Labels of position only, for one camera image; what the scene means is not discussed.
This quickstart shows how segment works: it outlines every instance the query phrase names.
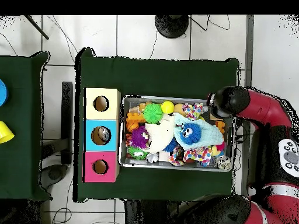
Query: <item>shape sorter box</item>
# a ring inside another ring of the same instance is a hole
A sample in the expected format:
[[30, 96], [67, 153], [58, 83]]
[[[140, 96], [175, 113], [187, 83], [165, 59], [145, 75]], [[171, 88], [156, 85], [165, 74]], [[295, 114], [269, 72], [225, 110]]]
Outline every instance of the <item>shape sorter box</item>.
[[[110, 140], [104, 145], [97, 145], [92, 140], [92, 132], [96, 127], [106, 127], [110, 132]], [[86, 120], [86, 151], [117, 151], [119, 140], [118, 120]]]
[[[95, 171], [95, 163], [104, 161], [107, 169], [104, 174]], [[116, 151], [85, 152], [85, 177], [84, 182], [114, 183], [119, 174], [119, 164]]]
[[[107, 103], [106, 109], [98, 111], [95, 102], [98, 97]], [[85, 117], [88, 120], [119, 120], [120, 92], [117, 89], [85, 88]]]

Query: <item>blue plush monster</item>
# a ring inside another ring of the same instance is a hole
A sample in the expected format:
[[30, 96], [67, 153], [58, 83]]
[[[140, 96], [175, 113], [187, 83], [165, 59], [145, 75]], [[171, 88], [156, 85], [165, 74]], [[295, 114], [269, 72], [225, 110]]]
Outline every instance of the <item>blue plush monster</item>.
[[194, 123], [185, 123], [180, 138], [185, 144], [195, 144], [201, 138], [200, 126]]

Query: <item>table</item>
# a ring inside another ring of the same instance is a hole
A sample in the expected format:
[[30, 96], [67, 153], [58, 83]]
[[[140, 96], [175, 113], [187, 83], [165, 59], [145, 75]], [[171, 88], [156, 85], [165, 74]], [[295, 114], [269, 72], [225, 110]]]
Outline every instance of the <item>table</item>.
[[9, 91], [0, 107], [15, 137], [0, 144], [0, 198], [47, 200], [39, 186], [41, 161], [41, 70], [49, 53], [27, 57], [0, 56], [0, 79]]
[[96, 57], [83, 48], [76, 57], [75, 155], [73, 199], [125, 198], [192, 201], [207, 194], [230, 194], [226, 173], [121, 167], [115, 183], [83, 183], [83, 89], [117, 88], [121, 95], [206, 99], [210, 92], [235, 86], [239, 61], [167, 61]]

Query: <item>yellow cube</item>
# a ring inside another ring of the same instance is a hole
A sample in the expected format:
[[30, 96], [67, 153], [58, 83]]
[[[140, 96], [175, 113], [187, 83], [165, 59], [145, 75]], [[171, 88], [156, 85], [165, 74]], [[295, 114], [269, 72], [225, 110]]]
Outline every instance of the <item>yellow cube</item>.
[[120, 92], [117, 89], [85, 88], [86, 119], [119, 120]]

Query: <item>googly eye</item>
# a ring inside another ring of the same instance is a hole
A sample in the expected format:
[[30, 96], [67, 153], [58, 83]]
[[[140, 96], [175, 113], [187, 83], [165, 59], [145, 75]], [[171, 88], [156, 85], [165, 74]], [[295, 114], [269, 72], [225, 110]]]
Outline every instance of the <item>googly eye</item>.
[[188, 136], [190, 136], [193, 133], [191, 128], [188, 128], [187, 130], [184, 131], [183, 136], [185, 138], [187, 138]]
[[142, 133], [142, 137], [148, 139], [148, 135], [145, 132]]

